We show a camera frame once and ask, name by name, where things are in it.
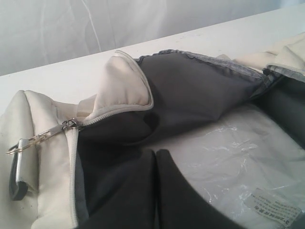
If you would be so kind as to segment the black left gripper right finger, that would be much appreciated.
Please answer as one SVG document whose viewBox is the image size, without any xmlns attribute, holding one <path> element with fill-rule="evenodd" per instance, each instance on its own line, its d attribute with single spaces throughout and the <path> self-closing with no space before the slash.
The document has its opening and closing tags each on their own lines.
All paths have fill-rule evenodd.
<svg viewBox="0 0 305 229">
<path fill-rule="evenodd" d="M 168 150 L 156 152 L 157 202 L 161 229 L 219 229 L 213 209 L 181 174 Z"/>
</svg>

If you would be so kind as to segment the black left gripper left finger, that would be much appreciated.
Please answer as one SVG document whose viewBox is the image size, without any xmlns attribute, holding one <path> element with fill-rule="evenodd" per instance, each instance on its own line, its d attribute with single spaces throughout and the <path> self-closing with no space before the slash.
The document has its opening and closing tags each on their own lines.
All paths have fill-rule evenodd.
<svg viewBox="0 0 305 229">
<path fill-rule="evenodd" d="M 116 149 L 81 152 L 85 209 L 82 229 L 152 229 L 155 153 Z"/>
</svg>

